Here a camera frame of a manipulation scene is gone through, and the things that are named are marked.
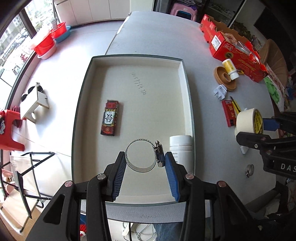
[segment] red brush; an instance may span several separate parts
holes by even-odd
[[[81,224],[80,225],[80,239],[86,235],[86,225],[85,224]]]

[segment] masking tape roll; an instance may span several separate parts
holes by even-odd
[[[263,119],[257,109],[244,110],[237,115],[237,124],[234,129],[234,134],[237,135],[237,133],[241,131],[262,134]]]

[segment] brown round lid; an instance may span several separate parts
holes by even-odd
[[[237,87],[237,83],[235,80],[231,80],[230,76],[227,74],[227,71],[224,67],[217,67],[214,70],[214,76],[216,81],[220,85],[225,85],[227,90],[233,91]]]

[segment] red small box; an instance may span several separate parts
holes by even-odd
[[[103,121],[101,126],[101,135],[115,135],[118,105],[119,103],[117,100],[106,101],[105,112],[103,115]]]
[[[242,70],[245,75],[255,82],[260,82],[268,75],[264,64],[258,63],[252,54],[247,55],[238,50],[233,44],[227,42],[220,32],[232,34],[237,41],[244,43],[260,60],[260,56],[253,49],[251,42],[247,38],[240,36],[237,31],[229,29],[226,24],[217,22],[213,17],[206,14],[201,21],[200,29],[204,33],[205,40],[210,44],[210,51],[214,58],[220,61],[230,58],[238,70]]]
[[[222,105],[228,127],[235,126],[237,124],[237,117],[235,115],[232,102],[230,100],[222,100]]]

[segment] ink box with chinese characters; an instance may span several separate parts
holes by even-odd
[[[235,126],[237,124],[237,117],[235,116],[232,102],[230,100],[222,100],[222,105],[228,127]]]
[[[106,101],[105,112],[103,115],[103,121],[102,121],[102,127],[101,127],[101,135],[105,135],[105,136],[115,135],[118,105],[119,103],[117,100]]]

